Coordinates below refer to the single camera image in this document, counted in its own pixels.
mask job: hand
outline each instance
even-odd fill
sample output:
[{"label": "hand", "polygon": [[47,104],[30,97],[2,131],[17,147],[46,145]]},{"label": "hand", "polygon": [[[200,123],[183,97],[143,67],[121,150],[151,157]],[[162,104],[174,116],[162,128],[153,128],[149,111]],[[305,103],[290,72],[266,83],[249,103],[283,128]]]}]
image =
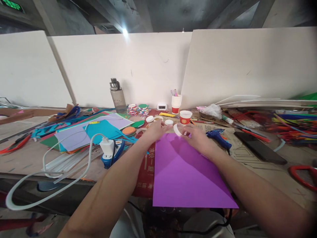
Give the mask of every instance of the hand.
[{"label": "hand", "polygon": [[171,128],[172,126],[166,126],[161,119],[158,119],[149,126],[141,138],[146,138],[152,144],[160,139],[163,134]]},{"label": "hand", "polygon": [[183,132],[187,132],[187,135],[182,136],[182,138],[209,160],[211,160],[212,155],[222,151],[213,140],[209,139],[201,129],[193,124],[187,124],[183,128]]}]

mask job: gray water bottle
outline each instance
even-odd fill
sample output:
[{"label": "gray water bottle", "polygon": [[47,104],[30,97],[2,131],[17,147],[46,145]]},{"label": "gray water bottle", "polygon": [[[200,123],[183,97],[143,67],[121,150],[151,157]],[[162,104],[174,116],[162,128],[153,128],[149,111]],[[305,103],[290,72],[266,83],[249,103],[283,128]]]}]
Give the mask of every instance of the gray water bottle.
[{"label": "gray water bottle", "polygon": [[116,78],[111,78],[110,93],[113,104],[115,105],[117,113],[126,113],[126,103],[124,99],[123,90]]}]

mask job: yellow marker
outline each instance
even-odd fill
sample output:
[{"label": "yellow marker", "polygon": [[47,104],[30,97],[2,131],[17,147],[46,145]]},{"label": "yellow marker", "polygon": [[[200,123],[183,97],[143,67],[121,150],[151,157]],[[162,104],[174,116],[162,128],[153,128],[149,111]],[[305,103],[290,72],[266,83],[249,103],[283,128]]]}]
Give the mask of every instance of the yellow marker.
[{"label": "yellow marker", "polygon": [[164,113],[164,112],[161,112],[159,115],[160,116],[169,116],[169,117],[175,117],[176,116],[176,115],[168,114],[168,113]]}]

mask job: blue glue gun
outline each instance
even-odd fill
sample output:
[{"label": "blue glue gun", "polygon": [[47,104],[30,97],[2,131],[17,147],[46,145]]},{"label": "blue glue gun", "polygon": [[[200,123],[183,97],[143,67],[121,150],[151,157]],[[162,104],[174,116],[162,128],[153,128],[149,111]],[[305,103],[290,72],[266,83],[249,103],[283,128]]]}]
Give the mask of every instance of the blue glue gun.
[{"label": "blue glue gun", "polygon": [[209,131],[206,133],[206,135],[209,138],[215,139],[226,150],[229,150],[232,146],[232,144],[221,137],[220,131],[218,130]]}]

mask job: white partition board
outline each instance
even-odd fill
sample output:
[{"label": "white partition board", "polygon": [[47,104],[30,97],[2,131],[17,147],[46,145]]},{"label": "white partition board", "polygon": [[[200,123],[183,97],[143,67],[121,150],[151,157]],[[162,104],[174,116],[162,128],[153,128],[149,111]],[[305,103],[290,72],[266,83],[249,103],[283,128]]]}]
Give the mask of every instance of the white partition board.
[{"label": "white partition board", "polygon": [[44,31],[0,35],[0,97],[23,106],[72,103]]},{"label": "white partition board", "polygon": [[289,99],[317,91],[317,28],[194,30],[182,108],[232,95]]},{"label": "white partition board", "polygon": [[127,104],[171,107],[180,92],[191,32],[54,36],[58,54],[80,106],[114,107],[110,78],[120,82]]}]

